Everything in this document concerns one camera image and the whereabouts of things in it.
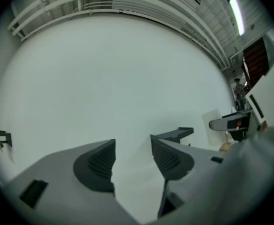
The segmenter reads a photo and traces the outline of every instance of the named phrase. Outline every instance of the fluorescent light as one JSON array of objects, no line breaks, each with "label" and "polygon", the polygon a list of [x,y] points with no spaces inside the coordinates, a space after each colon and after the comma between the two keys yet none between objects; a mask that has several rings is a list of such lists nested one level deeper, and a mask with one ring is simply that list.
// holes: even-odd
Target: fluorescent light
[{"label": "fluorescent light", "polygon": [[244,22],[242,20],[242,16],[241,16],[241,12],[240,12],[237,0],[230,0],[230,5],[234,12],[234,16],[235,16],[237,26],[238,26],[239,35],[241,36],[244,34]]}]

